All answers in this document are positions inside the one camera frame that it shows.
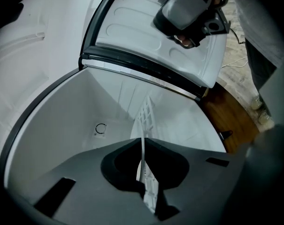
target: gray device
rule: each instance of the gray device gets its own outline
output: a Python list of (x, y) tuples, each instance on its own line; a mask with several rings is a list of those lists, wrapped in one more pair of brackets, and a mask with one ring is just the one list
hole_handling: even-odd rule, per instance
[(215, 5), (213, 0), (158, 0), (162, 7), (156, 14), (153, 24), (169, 39), (179, 43), (178, 35), (184, 35), (191, 41), (192, 48), (209, 35), (224, 34), (230, 31), (221, 7), (228, 0)]

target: rectangular slot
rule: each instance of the rectangular slot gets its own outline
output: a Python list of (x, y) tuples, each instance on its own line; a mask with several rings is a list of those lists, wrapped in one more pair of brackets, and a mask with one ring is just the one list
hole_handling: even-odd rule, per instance
[(52, 217), (76, 182), (72, 179), (60, 179), (35, 205), (35, 209)]
[(222, 167), (227, 167), (227, 165), (229, 164), (229, 161), (217, 159), (217, 158), (214, 158), (214, 157), (209, 157), (206, 161), (208, 163), (216, 164), (216, 165), (219, 165), (219, 166), (222, 166)]

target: black circle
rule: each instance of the black circle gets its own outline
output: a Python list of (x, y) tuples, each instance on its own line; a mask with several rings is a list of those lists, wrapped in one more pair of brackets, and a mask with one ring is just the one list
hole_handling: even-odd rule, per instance
[(214, 23), (214, 22), (210, 23), (210, 24), (208, 25), (208, 27), (209, 27), (211, 30), (214, 30), (214, 31), (216, 31), (216, 30), (219, 29), (218, 24), (217, 24), (217, 23)]

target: open lid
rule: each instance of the open lid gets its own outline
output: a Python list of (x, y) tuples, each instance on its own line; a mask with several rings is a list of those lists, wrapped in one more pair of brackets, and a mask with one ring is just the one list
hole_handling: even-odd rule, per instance
[(79, 66), (82, 59), (114, 63), (202, 97), (216, 82), (226, 34), (184, 49), (151, 25), (160, 7), (157, 0), (102, 0), (87, 29)]

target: chest freezer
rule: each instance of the chest freezer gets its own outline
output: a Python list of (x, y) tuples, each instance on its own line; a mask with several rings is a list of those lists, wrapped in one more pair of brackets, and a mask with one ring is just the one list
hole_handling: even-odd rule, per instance
[[(118, 149), (124, 141), (140, 139), (141, 127), (145, 139), (176, 144), (178, 148), (169, 148), (181, 153), (186, 148), (223, 156), (224, 146), (195, 100), (216, 81), (226, 35), (207, 37), (199, 47), (186, 50), (150, 25), (159, 8), (157, 0), (102, 0), (83, 39), (78, 69), (37, 96), (11, 130), (0, 156), (5, 188), (34, 204), (58, 177), (75, 179), (52, 171), (81, 154), (111, 151), (112, 144)], [(185, 90), (194, 99), (149, 77)], [(78, 171), (84, 164), (72, 166)], [(67, 224), (76, 224), (78, 217), (90, 221), (89, 209), (65, 208), (52, 218)], [(129, 216), (125, 221), (134, 220)]]

